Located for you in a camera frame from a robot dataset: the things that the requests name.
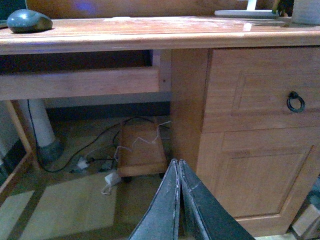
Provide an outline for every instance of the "tiled floor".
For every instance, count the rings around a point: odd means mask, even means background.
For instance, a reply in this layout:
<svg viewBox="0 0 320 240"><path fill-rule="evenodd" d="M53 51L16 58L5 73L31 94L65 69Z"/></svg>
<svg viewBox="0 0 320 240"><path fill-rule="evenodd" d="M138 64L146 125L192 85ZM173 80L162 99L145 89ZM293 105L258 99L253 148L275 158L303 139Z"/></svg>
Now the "tiled floor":
<svg viewBox="0 0 320 240"><path fill-rule="evenodd" d="M53 124L56 135L65 143L63 156L53 168L63 166L74 152L120 120ZM117 130L109 131L81 154L97 149L91 154L95 158L112 156L114 149L103 146L112 142ZM169 132L164 131L161 136L169 155ZM31 169L0 208L0 240L127 239L148 209L161 179L157 174L134 177L129 183L114 186L111 195L102 195L106 173L98 173L101 164L93 162L87 172L72 174ZM256 239L295 240L291 233Z"/></svg>

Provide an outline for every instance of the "blue light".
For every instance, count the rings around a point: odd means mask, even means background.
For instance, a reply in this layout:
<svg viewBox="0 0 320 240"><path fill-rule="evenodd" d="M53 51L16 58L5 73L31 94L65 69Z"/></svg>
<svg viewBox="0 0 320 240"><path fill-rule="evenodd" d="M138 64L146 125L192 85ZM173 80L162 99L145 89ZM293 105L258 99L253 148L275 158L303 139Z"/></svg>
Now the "blue light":
<svg viewBox="0 0 320 240"><path fill-rule="evenodd" d="M96 13L95 6L92 3L86 2L84 0L80 0L80 1L76 2L75 7L80 11L86 12L87 14Z"/></svg>

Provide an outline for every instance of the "drawer handle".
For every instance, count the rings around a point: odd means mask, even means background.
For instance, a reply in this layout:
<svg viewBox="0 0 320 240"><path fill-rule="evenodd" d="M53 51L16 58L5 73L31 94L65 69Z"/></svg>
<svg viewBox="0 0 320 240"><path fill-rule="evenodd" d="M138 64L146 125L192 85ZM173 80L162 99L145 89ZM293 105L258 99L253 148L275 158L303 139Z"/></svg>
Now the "drawer handle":
<svg viewBox="0 0 320 240"><path fill-rule="evenodd" d="M291 105L291 99L298 99L299 102L300 102L300 108L294 108L292 105ZM289 96L288 96L288 99L286 100L286 105L288 107L288 109L291 111L291 112L294 112L294 113L301 113L304 109L305 109L305 101L302 99L302 97L299 96L299 94L295 91L292 91L290 92Z"/></svg>

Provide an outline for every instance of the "gray mouse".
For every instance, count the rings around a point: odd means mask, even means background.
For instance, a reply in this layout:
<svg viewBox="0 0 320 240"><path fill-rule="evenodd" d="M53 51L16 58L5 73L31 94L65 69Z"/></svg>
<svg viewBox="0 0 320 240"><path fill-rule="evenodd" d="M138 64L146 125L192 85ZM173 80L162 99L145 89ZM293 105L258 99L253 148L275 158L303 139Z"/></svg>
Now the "gray mouse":
<svg viewBox="0 0 320 240"><path fill-rule="evenodd" d="M28 9L20 9L10 14L6 21L15 34L37 33L52 29L52 21L46 15Z"/></svg>

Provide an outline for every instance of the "caster wheel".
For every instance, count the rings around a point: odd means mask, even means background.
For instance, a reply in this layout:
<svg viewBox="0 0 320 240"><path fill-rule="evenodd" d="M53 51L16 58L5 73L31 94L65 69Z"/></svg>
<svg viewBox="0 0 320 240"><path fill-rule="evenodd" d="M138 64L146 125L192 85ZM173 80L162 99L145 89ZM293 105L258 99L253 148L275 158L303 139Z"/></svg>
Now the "caster wheel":
<svg viewBox="0 0 320 240"><path fill-rule="evenodd" d="M163 173L159 173L159 177L160 177L161 179L163 179L164 176L165 176L165 173L164 173L164 172L163 172Z"/></svg>
<svg viewBox="0 0 320 240"><path fill-rule="evenodd" d="M124 177L122 177L122 180L125 183L130 183L132 181L132 176L124 176Z"/></svg>

